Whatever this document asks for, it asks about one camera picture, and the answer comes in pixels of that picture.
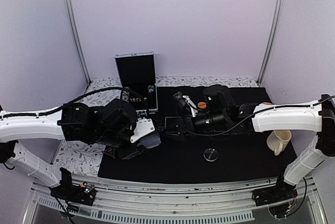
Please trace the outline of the red dice row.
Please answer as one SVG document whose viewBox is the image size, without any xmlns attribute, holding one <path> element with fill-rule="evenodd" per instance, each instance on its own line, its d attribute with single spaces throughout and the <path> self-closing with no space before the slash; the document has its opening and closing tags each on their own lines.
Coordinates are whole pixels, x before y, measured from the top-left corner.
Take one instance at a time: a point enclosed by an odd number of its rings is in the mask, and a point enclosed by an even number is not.
<svg viewBox="0 0 335 224">
<path fill-rule="evenodd" d="M 147 98 L 139 98 L 139 97 L 136 97 L 136 98 L 130 98 L 129 99 L 130 102 L 132 103 L 141 103 L 141 102 L 146 102 L 147 101 Z"/>
</svg>

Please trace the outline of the right aluminium frame post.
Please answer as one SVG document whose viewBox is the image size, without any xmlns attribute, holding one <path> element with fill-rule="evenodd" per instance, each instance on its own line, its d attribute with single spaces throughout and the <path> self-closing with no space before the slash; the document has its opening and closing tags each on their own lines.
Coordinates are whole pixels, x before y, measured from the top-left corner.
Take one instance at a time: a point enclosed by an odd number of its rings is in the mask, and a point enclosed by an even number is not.
<svg viewBox="0 0 335 224">
<path fill-rule="evenodd" d="M 271 58 L 271 54 L 272 54 L 272 50 L 273 50 L 273 46 L 275 42 L 275 37 L 276 37 L 278 25 L 280 23 L 280 16 L 281 16 L 282 8 L 283 8 L 283 3 L 284 3 L 284 0 L 275 0 L 273 18 L 272 18 L 272 23 L 270 26 L 270 32 L 269 32 L 268 40 L 266 43 L 265 53 L 264 53 L 264 57 L 262 60 L 261 68 L 260 68 L 258 78 L 257 78 L 257 83 L 260 86 L 264 82 L 266 71 L 270 63 L 270 58 Z"/>
</svg>

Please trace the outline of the red triangle all-in marker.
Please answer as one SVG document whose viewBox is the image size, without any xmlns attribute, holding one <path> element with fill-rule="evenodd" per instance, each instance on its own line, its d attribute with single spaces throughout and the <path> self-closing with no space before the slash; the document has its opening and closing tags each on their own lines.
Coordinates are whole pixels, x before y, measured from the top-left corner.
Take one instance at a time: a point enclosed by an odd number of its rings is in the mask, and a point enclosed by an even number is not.
<svg viewBox="0 0 335 224">
<path fill-rule="evenodd" d="M 115 158 L 115 148 L 114 147 L 108 147 L 103 152 L 104 155 L 107 155 L 109 157 Z"/>
</svg>

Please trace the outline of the blue patterned card deck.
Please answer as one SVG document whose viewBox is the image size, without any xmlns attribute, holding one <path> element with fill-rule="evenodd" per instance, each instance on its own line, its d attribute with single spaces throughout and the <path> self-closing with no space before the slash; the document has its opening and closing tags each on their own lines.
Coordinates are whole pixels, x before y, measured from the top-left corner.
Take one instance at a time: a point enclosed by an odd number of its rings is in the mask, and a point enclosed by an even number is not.
<svg viewBox="0 0 335 224">
<path fill-rule="evenodd" d="M 147 135 L 141 138 L 138 145 L 142 145 L 146 149 L 152 149 L 154 147 L 159 146 L 160 144 L 161 144 L 160 134 L 155 133 L 155 134 Z"/>
</svg>

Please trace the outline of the cream ribbed mug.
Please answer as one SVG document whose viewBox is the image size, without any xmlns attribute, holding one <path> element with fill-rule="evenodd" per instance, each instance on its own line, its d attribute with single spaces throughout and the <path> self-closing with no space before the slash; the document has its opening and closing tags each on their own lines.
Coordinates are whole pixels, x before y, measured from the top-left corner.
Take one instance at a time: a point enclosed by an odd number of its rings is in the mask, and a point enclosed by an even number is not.
<svg viewBox="0 0 335 224">
<path fill-rule="evenodd" d="M 278 156 L 289 144 L 291 138 L 292 133 L 290 130 L 274 130 L 268 136 L 266 144 L 274 152 L 274 155 Z"/>
</svg>

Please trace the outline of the black poker mat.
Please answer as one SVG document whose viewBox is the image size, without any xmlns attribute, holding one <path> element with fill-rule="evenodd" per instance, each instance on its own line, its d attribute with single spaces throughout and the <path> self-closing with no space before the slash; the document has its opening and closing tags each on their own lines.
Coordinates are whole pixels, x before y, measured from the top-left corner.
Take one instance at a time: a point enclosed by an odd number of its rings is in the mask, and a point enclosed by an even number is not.
<svg viewBox="0 0 335 224">
<path fill-rule="evenodd" d="M 278 156 L 268 148 L 268 132 L 253 135 L 189 137 L 180 142 L 161 133 L 161 144 L 130 160 L 104 155 L 98 177 L 122 181 L 201 184 L 277 177 L 296 159 L 291 144 Z M 215 162 L 204 151 L 218 152 Z"/>
</svg>

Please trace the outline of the clear dealer button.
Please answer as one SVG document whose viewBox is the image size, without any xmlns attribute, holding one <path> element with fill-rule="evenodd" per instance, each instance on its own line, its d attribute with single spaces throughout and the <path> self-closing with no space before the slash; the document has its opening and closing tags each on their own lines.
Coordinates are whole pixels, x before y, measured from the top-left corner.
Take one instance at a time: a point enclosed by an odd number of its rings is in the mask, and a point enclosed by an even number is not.
<svg viewBox="0 0 335 224">
<path fill-rule="evenodd" d="M 208 148 L 204 151 L 204 159 L 208 162 L 215 162 L 218 159 L 218 152 L 214 148 Z"/>
</svg>

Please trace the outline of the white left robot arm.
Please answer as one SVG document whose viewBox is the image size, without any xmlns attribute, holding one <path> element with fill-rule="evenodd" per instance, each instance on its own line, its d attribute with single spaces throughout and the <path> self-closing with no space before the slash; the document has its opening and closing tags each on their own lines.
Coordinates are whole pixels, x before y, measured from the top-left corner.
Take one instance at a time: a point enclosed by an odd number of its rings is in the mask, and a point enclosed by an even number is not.
<svg viewBox="0 0 335 224">
<path fill-rule="evenodd" d="M 20 140 L 56 139 L 101 144 L 137 152 L 141 138 L 156 132 L 153 119 L 139 118 L 128 102 L 114 99 L 105 106 L 69 103 L 52 110 L 21 113 L 1 111 L 1 162 L 22 168 L 49 188 L 57 188 L 67 200 L 78 190 L 71 173 L 57 169 L 32 154 Z"/>
</svg>

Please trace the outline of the floral white tablecloth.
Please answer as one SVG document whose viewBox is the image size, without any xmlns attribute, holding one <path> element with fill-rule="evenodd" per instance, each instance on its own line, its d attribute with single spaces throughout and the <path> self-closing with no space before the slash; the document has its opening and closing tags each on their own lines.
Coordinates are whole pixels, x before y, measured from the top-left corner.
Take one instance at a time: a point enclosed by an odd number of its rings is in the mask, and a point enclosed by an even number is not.
<svg viewBox="0 0 335 224">
<path fill-rule="evenodd" d="M 258 87 L 251 77 L 203 77 L 203 76 L 158 76 L 157 87 L 211 86 L 221 84 L 227 87 Z M 104 106 L 120 96 L 119 90 L 104 91 L 82 98 L 87 106 Z M 80 141 L 61 141 L 53 165 L 63 167 L 73 174 L 97 176 L 103 158 L 104 145 L 88 145 Z"/>
</svg>

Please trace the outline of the short poker chip stack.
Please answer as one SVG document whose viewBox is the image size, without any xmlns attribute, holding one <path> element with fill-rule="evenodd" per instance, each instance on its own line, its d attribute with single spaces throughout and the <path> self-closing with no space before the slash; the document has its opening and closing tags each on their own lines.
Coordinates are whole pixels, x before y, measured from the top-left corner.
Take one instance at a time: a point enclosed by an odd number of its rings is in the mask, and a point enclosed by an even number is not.
<svg viewBox="0 0 335 224">
<path fill-rule="evenodd" d="M 147 93 L 150 94 L 150 93 L 153 93 L 155 92 L 155 86 L 154 85 L 149 85 L 147 87 Z"/>
</svg>

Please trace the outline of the left aluminium frame post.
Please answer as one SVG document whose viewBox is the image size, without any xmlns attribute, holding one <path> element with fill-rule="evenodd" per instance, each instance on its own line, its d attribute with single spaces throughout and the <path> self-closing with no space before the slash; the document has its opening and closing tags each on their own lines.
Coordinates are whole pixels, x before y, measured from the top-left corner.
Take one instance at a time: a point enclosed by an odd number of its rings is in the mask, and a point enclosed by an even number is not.
<svg viewBox="0 0 335 224">
<path fill-rule="evenodd" d="M 74 47 L 75 47 L 76 55 L 79 61 L 79 65 L 80 65 L 80 68 L 81 68 L 81 71 L 83 73 L 86 83 L 90 84 L 91 77 L 88 71 L 87 63 L 84 58 L 83 49 L 82 49 L 82 45 L 80 42 L 80 36 L 79 36 L 79 32 L 78 32 L 77 25 L 76 25 L 72 0 L 64 0 L 64 4 L 65 4 L 65 9 L 66 9 L 66 13 L 68 16 L 68 20 L 69 20 L 70 31 L 71 31 L 71 35 L 73 38 Z"/>
</svg>

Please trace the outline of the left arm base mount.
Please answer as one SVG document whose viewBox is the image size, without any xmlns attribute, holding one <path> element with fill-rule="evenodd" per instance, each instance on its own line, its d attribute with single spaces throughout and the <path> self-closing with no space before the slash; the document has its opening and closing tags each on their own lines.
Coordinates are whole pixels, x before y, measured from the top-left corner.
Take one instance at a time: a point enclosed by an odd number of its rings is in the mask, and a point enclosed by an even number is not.
<svg viewBox="0 0 335 224">
<path fill-rule="evenodd" d="M 71 172 L 65 168 L 60 168 L 60 185 L 49 188 L 51 196 L 65 200 L 67 203 L 78 203 L 81 205 L 93 206 L 96 189 L 94 184 L 82 182 L 80 185 L 72 183 Z"/>
</svg>

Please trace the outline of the orange big blind button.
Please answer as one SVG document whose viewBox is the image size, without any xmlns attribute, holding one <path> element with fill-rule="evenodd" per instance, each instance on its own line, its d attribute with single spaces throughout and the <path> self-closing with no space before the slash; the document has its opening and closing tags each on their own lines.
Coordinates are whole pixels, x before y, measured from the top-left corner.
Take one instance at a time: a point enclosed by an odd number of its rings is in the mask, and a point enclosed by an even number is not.
<svg viewBox="0 0 335 224">
<path fill-rule="evenodd" d="M 207 103 L 206 102 L 198 102 L 197 107 L 199 109 L 206 109 L 207 108 Z"/>
</svg>

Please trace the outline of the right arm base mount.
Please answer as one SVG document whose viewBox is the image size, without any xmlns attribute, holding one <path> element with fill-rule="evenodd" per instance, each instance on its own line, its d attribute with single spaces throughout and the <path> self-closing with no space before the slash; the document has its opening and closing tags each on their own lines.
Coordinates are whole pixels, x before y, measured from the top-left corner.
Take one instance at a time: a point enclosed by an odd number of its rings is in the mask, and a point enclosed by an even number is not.
<svg viewBox="0 0 335 224">
<path fill-rule="evenodd" d="M 252 199 L 256 206 L 263 206 L 283 200 L 293 199 L 297 196 L 296 185 L 284 182 L 283 177 L 278 177 L 274 186 L 255 189 Z"/>
</svg>

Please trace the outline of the long poker chip stack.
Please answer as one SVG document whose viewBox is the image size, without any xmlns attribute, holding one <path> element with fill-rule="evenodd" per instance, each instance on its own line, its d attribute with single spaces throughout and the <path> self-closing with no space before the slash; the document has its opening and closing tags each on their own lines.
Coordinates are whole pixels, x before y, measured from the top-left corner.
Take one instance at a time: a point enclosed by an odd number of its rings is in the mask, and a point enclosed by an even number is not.
<svg viewBox="0 0 335 224">
<path fill-rule="evenodd" d="M 124 87 L 121 91 L 121 100 L 128 103 L 129 98 L 130 98 L 130 88 Z"/>
</svg>

